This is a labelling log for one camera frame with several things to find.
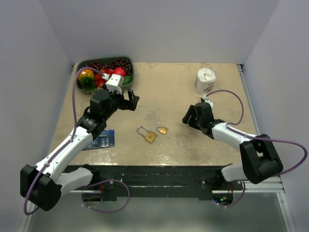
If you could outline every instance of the white wall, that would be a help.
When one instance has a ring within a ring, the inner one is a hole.
[[[244,63],[279,0],[40,0],[72,61]]]
[[[0,3],[0,231],[23,214],[19,172],[46,156],[70,64],[37,0]]]
[[[244,65],[245,80],[261,132],[309,147],[309,1],[281,0]],[[276,145],[285,168],[303,155]],[[309,161],[282,176],[297,231],[309,228]]]

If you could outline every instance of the small padlock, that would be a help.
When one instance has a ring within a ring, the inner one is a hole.
[[[156,131],[160,132],[161,134],[166,134],[168,129],[166,127],[156,127]]]
[[[142,133],[140,133],[140,128],[143,128],[144,130],[148,131],[148,134],[143,135]],[[147,128],[143,127],[143,126],[139,126],[137,127],[137,133],[140,134],[141,136],[144,137],[145,140],[147,140],[148,142],[150,142],[151,144],[153,143],[153,141],[156,139],[156,137],[158,136],[156,133],[154,133],[151,130],[148,130]]]

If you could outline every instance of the wooden tabletop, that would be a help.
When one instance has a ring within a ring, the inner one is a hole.
[[[71,91],[77,64],[75,64],[62,111],[57,124],[52,149],[56,148],[73,128]],[[134,63],[135,82],[132,89],[140,96],[136,111],[115,112],[107,121],[106,129],[115,130],[115,147],[82,151],[71,164],[90,165],[226,165],[240,162],[240,154],[226,144],[212,140],[201,131],[182,123],[191,104],[202,97],[195,89],[197,71],[210,68],[216,74],[212,90],[228,89],[244,102],[245,114],[236,128],[255,133],[248,101],[236,64],[229,63]],[[76,90],[77,118],[89,105],[91,96]],[[215,118],[236,122],[241,108],[229,93],[215,93]],[[157,126],[168,128],[150,144],[137,134],[138,126],[155,131]]]

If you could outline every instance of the yellow fruit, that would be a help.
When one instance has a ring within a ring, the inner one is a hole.
[[[95,75],[94,75],[94,73],[93,73],[92,70],[90,70],[90,69],[85,69],[85,70],[83,70],[83,71],[81,72],[81,74],[79,74],[77,80],[80,81],[80,80],[81,80],[83,77],[85,77],[85,76],[89,76],[89,77],[91,77],[91,78],[94,78]]]

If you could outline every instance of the toilet paper roll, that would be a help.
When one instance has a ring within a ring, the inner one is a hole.
[[[205,94],[210,91],[216,80],[216,75],[211,69],[203,68],[198,70],[195,87],[199,93]]]

